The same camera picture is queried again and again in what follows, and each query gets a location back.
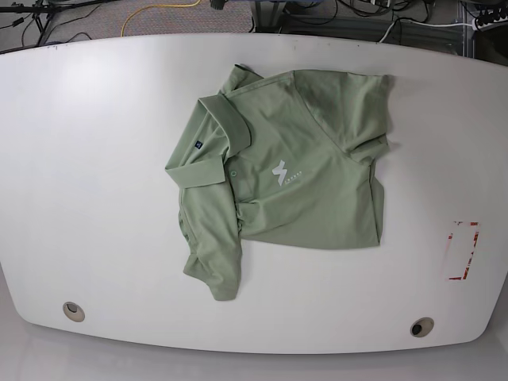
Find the white power strip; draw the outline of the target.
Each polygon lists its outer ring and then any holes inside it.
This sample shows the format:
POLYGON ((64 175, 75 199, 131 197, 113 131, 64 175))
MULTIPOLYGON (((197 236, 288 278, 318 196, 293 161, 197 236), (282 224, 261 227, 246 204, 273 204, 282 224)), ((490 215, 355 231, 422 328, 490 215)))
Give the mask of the white power strip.
POLYGON ((475 31, 493 29, 507 25, 507 8, 500 8, 493 11, 486 11, 476 17, 472 23, 475 31))

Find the black tripod legs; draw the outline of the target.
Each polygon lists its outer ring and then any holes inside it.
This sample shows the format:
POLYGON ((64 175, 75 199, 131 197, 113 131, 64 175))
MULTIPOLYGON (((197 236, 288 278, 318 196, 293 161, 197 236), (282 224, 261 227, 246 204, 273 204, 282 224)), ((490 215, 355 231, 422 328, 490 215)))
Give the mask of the black tripod legs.
POLYGON ((21 46, 1 50, 1 54, 19 52, 31 48, 39 48, 50 36, 50 26, 55 17, 67 11, 78 10, 93 6, 93 13, 99 6, 113 3, 113 1, 33 1, 31 6, 25 6, 23 2, 13 1, 9 6, 1 7, 1 14, 16 14, 17 18, 8 25, 2 25, 1 30, 14 29, 27 22, 21 32, 21 46), (35 25, 38 31, 38 38, 35 44, 25 43, 26 33, 29 26, 35 25))

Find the green polo shirt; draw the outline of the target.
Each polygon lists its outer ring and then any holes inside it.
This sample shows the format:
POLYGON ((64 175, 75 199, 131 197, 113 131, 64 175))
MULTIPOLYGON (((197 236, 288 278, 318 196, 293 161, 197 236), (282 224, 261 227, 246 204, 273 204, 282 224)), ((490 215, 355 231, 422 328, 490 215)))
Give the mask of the green polo shirt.
POLYGON ((165 170, 179 188, 186 275, 235 299, 242 241, 372 248, 383 234, 377 159, 389 148, 387 75, 235 66, 200 98, 165 170))

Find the red tape rectangle marker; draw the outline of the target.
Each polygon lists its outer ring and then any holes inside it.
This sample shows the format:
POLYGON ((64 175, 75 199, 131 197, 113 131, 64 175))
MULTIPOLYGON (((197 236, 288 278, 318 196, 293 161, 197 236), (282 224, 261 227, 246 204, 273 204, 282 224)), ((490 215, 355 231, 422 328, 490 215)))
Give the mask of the red tape rectangle marker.
POLYGON ((448 235, 443 274, 447 281, 462 281, 468 277, 479 240, 477 221, 454 221, 448 235))

